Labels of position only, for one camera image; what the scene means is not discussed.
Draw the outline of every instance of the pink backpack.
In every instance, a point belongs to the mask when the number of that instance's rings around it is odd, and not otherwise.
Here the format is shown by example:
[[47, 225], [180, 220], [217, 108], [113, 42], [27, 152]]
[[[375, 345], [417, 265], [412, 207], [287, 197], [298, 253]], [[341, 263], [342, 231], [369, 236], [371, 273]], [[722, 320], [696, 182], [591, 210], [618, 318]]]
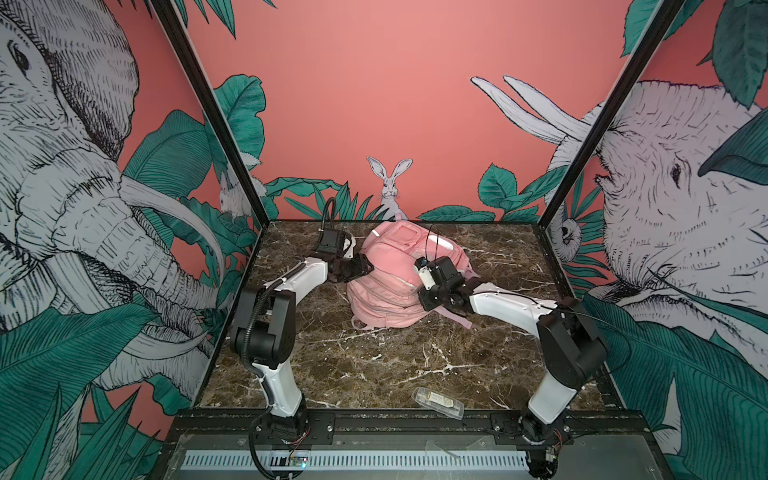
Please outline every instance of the pink backpack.
[[[429, 233], [407, 220], [381, 223], [371, 231], [360, 251], [375, 268], [368, 275], [347, 283], [346, 295], [354, 313], [352, 323], [356, 329], [404, 328], [427, 315], [428, 312], [419, 303], [418, 291], [422, 281], [414, 267], [420, 257], [432, 261], [445, 256], [451, 259], [464, 278], [478, 276], [472, 270], [464, 249], [457, 243], [435, 231]], [[445, 307], [440, 306], [435, 311], [467, 329], [472, 328], [472, 322]]]

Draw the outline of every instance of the ventilation grille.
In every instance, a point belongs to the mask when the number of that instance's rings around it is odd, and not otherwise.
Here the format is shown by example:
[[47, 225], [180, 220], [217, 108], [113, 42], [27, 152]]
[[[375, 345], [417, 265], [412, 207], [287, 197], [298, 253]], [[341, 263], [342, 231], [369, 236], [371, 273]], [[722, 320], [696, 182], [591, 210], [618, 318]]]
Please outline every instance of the ventilation grille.
[[[525, 452], [457, 450], [444, 452], [416, 450], [313, 450], [299, 451], [292, 461], [300, 464], [306, 459], [306, 469], [332, 470], [528, 470]], [[280, 466], [288, 463], [286, 450], [258, 452], [262, 465], [275, 472], [300, 470], [301, 466]], [[256, 470], [250, 453], [243, 450], [188, 450], [182, 470]]]

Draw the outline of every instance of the green leaf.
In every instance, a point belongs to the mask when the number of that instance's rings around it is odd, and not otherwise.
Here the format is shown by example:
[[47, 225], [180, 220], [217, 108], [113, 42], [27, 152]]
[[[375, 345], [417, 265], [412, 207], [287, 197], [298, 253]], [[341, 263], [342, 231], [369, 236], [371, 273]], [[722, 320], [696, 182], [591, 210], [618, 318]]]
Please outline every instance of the green leaf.
[[492, 212], [471, 212], [456, 218], [457, 222], [492, 222], [496, 220], [496, 214]]
[[600, 227], [605, 223], [603, 218], [603, 210], [595, 210], [591, 214], [586, 214], [582, 218], [579, 218], [578, 223], [598, 224]]
[[96, 385], [91, 387], [91, 400], [94, 403], [94, 409], [96, 410], [96, 419], [100, 422], [106, 422], [114, 409], [112, 404], [109, 403], [107, 393]]
[[61, 418], [61, 389], [57, 388], [42, 424], [22, 456], [11, 480], [42, 480]]
[[89, 438], [72, 462], [64, 480], [90, 478], [96, 480], [104, 477], [104, 472], [110, 467], [110, 460], [114, 456], [114, 451], [120, 443], [120, 437], [128, 424], [128, 417], [137, 396], [138, 391], [117, 407], [104, 423], [101, 423], [96, 433]]
[[277, 205], [275, 205], [275, 199], [272, 197], [261, 197], [261, 204], [264, 205], [264, 211], [266, 211], [266, 215], [270, 220], [277, 220], [280, 211], [277, 209]]
[[573, 276], [580, 276], [583, 278], [606, 278], [607, 277], [599, 270], [596, 270], [594, 268], [589, 268], [587, 266], [573, 266], [573, 265], [563, 265], [563, 270], [570, 273]]
[[715, 27], [712, 65], [730, 96], [752, 107], [768, 69], [768, 3], [725, 2]]
[[590, 315], [610, 325], [599, 324], [611, 346], [608, 365], [616, 370], [613, 377], [627, 407], [641, 410], [651, 430], [663, 424], [674, 379], [682, 422], [680, 455], [692, 475], [718, 480], [764, 476], [768, 380], [687, 329], [636, 322], [620, 307], [590, 295], [583, 301]]
[[491, 164], [478, 185], [480, 201], [489, 207], [502, 208], [502, 200], [518, 194], [518, 182], [511, 171]]
[[594, 283], [590, 282], [589, 280], [584, 280], [583, 278], [575, 278], [570, 276], [568, 277], [568, 283], [570, 283], [573, 287], [585, 288], [587, 290], [594, 288]]
[[144, 137], [123, 175], [171, 198], [186, 198], [203, 183], [211, 163], [205, 127], [174, 110]]
[[516, 210], [523, 205], [531, 203], [534, 200], [532, 197], [533, 195], [531, 194], [519, 194], [512, 197], [506, 197], [501, 202], [502, 209], [504, 209], [505, 213], [510, 210]]
[[293, 208], [297, 209], [299, 212], [307, 215], [310, 218], [313, 218], [315, 220], [323, 219], [322, 214], [317, 213], [316, 211], [312, 210], [305, 204], [295, 201], [293, 198], [286, 197], [286, 202], [288, 202], [288, 204], [291, 205]]
[[419, 220], [428, 222], [450, 222], [459, 218], [461, 215], [470, 214], [472, 209], [462, 205], [443, 205], [433, 208], [428, 212], [419, 215]]
[[192, 402], [181, 395], [179, 389], [162, 375], [155, 375], [147, 380], [154, 387], [152, 399], [163, 407], [165, 415], [176, 415], [179, 410], [188, 409]]
[[203, 18], [205, 18], [205, 21], [208, 22], [208, 15], [205, 13], [205, 5], [203, 5], [203, 0], [194, 0], [197, 7], [200, 9], [200, 13], [203, 14]]
[[702, 58], [699, 63], [696, 64], [696, 66], [704, 65], [708, 61], [712, 61], [712, 50], [710, 49], [710, 52], [706, 55], [704, 55], [704, 58]]
[[181, 13], [181, 19], [184, 21], [184, 26], [186, 27], [189, 23], [189, 18], [187, 16], [187, 6], [184, 4], [184, 0], [174, 0], [176, 2], [176, 6], [179, 8], [179, 13]]
[[208, 0], [208, 5], [235, 37], [235, 15], [232, 12], [232, 2], [230, 0]]
[[640, 41], [645, 25], [650, 21], [659, 0], [633, 0], [624, 20], [624, 53], [629, 55]]
[[587, 253], [602, 252], [605, 250], [602, 243], [590, 243], [589, 245], [582, 245], [578, 249], [579, 255], [586, 255]]
[[[574, 194], [573, 198], [571, 200], [571, 217], [573, 217], [573, 213], [578, 210], [578, 204], [581, 201], [581, 188], [584, 186], [584, 171], [582, 170], [581, 173], [578, 175], [578, 178], [576, 179], [576, 183], [574, 184]], [[565, 206], [566, 212], [568, 212], [568, 205]]]
[[[232, 253], [242, 253], [247, 255], [243, 245], [253, 246], [258, 240], [258, 233], [251, 230], [247, 223], [236, 223], [232, 214], [222, 214], [220, 211], [213, 208], [208, 202], [201, 204], [196, 198], [182, 198], [179, 199], [181, 204], [192, 210], [205, 224], [214, 232], [216, 240], [219, 242], [221, 251], [225, 256]], [[213, 250], [208, 245], [208, 242], [200, 235], [200, 232], [190, 227], [182, 220], [177, 219], [166, 214], [158, 214], [173, 232], [176, 237], [194, 245], [200, 244], [200, 248], [204, 253], [212, 253]]]
[[730, 343], [723, 340], [723, 337], [720, 336], [720, 334], [715, 330], [715, 332], [710, 337], [710, 342], [714, 343], [715, 345], [719, 346], [722, 349], [727, 350], [728, 352], [731, 352], [735, 356], [742, 359], [744, 362], [746, 362], [746, 359], [744, 358], [744, 355], [741, 354], [739, 350], [737, 350], [735, 347], [733, 347]]
[[264, 124], [257, 115], [266, 108], [261, 80], [248, 75], [233, 75], [214, 91], [237, 147], [259, 158], [264, 148]]
[[731, 135], [699, 167], [698, 175], [712, 170], [768, 185], [768, 108]]
[[367, 215], [366, 215], [366, 220], [374, 220], [374, 219], [377, 219], [377, 218], [378, 218], [378, 216], [380, 215], [379, 211], [380, 211], [382, 208], [384, 208], [384, 206], [383, 206], [383, 205], [379, 205], [378, 207], [376, 207], [376, 208], [374, 208], [373, 210], [371, 210], [371, 212], [370, 212], [369, 214], [367, 214]]
[[341, 185], [333, 180], [310, 180], [293, 177], [278, 177], [264, 186], [268, 197], [278, 197], [283, 193], [283, 190], [288, 190], [299, 197], [308, 197], [315, 192], [313, 186], [317, 186], [320, 190], [332, 188], [338, 191], [341, 189]]
[[751, 308], [746, 308], [745, 306], [716, 302], [715, 300], [709, 300], [701, 296], [691, 295], [690, 293], [680, 290], [675, 285], [667, 282], [665, 279], [659, 276], [658, 273], [651, 271], [650, 274], [659, 279], [659, 281], [664, 285], [670, 287], [673, 290], [676, 290], [678, 293], [682, 293], [689, 299], [693, 300], [695, 303], [704, 305], [705, 307], [711, 308], [712, 310], [718, 313], [722, 313], [723, 315], [732, 316], [735, 319], [741, 320], [742, 322], [755, 327], [763, 333], [768, 333], [768, 315], [765, 313], [752, 310]]
[[579, 217], [581, 216], [581, 214], [582, 214], [582, 213], [584, 213], [585, 211], [587, 211], [587, 210], [589, 209], [589, 207], [591, 207], [591, 206], [592, 206], [592, 204], [593, 204], [593, 202], [594, 202], [594, 199], [598, 197], [598, 194], [600, 194], [600, 187], [597, 187], [597, 188], [595, 188], [594, 190], [592, 190], [592, 191], [589, 193], [589, 195], [587, 195], [587, 196], [584, 198], [584, 201], [582, 201], [582, 202], [579, 204], [579, 206], [578, 206], [578, 209], [577, 209], [577, 210], [576, 210], [576, 212], [574, 213], [574, 218], [579, 218]]
[[502, 217], [502, 222], [538, 222], [538, 207], [524, 208], [507, 212]]
[[557, 186], [563, 180], [563, 176], [567, 170], [567, 165], [553, 168], [547, 173], [541, 175], [536, 180], [533, 180], [526, 188], [522, 190], [522, 192], [520, 192], [520, 195], [531, 194], [529, 202], [538, 200], [539, 198], [549, 193], [549, 191], [553, 188], [557, 188]]
[[605, 268], [608, 270], [608, 265], [605, 263], [602, 263], [600, 260], [596, 260], [592, 257], [587, 257], [586, 255], [577, 255], [573, 259], [573, 263], [578, 263], [580, 265], [595, 265], [599, 266], [600, 268]]
[[685, 3], [683, 3], [683, 6], [680, 7], [680, 11], [672, 21], [672, 25], [670, 25], [669, 29], [667, 30], [667, 34], [664, 36], [664, 40], [672, 36], [672, 34], [676, 32], [678, 28], [682, 27], [683, 24], [688, 21], [690, 16], [694, 14], [697, 8], [699, 8], [701, 2], [703, 2], [703, 0], [685, 0]]
[[0, 405], [15, 407], [0, 409], [0, 471], [27, 448], [57, 386], [66, 411], [144, 324], [156, 318], [154, 311], [135, 303], [93, 315], [48, 309], [2, 334]]
[[366, 210], [368, 210], [368, 202], [370, 202], [372, 198], [373, 198], [373, 195], [371, 195], [370, 197], [362, 201], [360, 208], [357, 209], [357, 215], [355, 215], [355, 220], [362, 220], [365, 217]]

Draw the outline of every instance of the marble tabletop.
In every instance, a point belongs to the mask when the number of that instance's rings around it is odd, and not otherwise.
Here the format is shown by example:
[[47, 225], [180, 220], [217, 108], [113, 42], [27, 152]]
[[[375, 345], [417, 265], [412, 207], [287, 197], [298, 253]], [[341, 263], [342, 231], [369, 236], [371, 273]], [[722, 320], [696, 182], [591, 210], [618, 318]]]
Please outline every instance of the marble tabletop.
[[[341, 223], [362, 243], [376, 223]], [[263, 238], [250, 281], [285, 273], [317, 238], [317, 222], [273, 222]], [[465, 248], [473, 268], [507, 290], [559, 298], [533, 230], [525, 225], [441, 224], [441, 235]], [[296, 384], [310, 408], [418, 408], [416, 387], [464, 402], [467, 409], [521, 409], [544, 376], [532, 335], [500, 320], [473, 315], [472, 330], [430, 313], [405, 329], [360, 332], [352, 328], [346, 285], [326, 283], [296, 308], [291, 356]], [[217, 358], [200, 406], [260, 407], [256, 378], [229, 349]], [[594, 382], [573, 409], [602, 410]]]

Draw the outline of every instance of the transparent plastic case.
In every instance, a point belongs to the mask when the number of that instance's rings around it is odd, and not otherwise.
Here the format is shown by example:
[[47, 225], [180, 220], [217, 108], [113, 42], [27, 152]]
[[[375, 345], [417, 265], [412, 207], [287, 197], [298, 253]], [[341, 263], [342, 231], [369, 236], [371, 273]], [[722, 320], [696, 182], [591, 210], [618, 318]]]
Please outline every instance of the transparent plastic case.
[[464, 403], [441, 393], [437, 393], [434, 390], [420, 386], [413, 391], [411, 397], [419, 405], [440, 412], [452, 419], [461, 420], [464, 416]]

